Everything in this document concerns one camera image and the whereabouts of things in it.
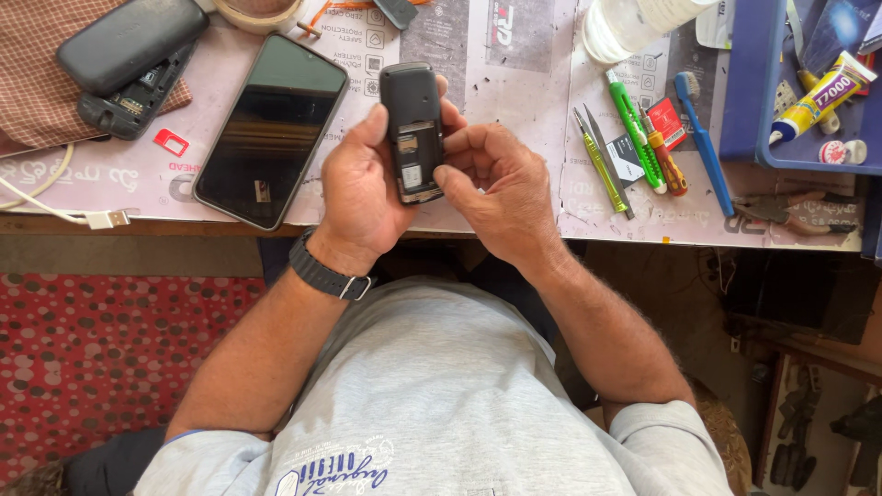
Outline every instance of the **black wristwatch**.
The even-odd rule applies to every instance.
[[[307,284],[323,293],[334,295],[341,300],[358,301],[370,289],[369,277],[356,277],[338,274],[325,267],[306,250],[306,240],[312,236],[316,228],[308,227],[303,235],[297,239],[288,258],[291,268]]]

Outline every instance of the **man's left hand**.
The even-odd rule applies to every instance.
[[[447,80],[437,76],[445,136],[466,127],[446,98]],[[325,218],[307,242],[319,262],[344,275],[366,275],[410,226],[416,206],[398,199],[392,155],[385,140],[389,112],[378,103],[352,128],[322,166]]]

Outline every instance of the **yellow glue tube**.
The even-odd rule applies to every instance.
[[[818,85],[772,122],[769,145],[795,139],[875,78],[876,74],[843,51]]]

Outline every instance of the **glue bottle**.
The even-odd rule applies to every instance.
[[[634,55],[720,0],[594,0],[582,19],[582,42],[603,64]]]

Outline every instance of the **grey t-shirt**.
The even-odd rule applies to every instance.
[[[186,433],[135,494],[731,494],[687,403],[631,405],[606,433],[553,361],[516,310],[474,286],[388,284],[343,313],[273,442]]]

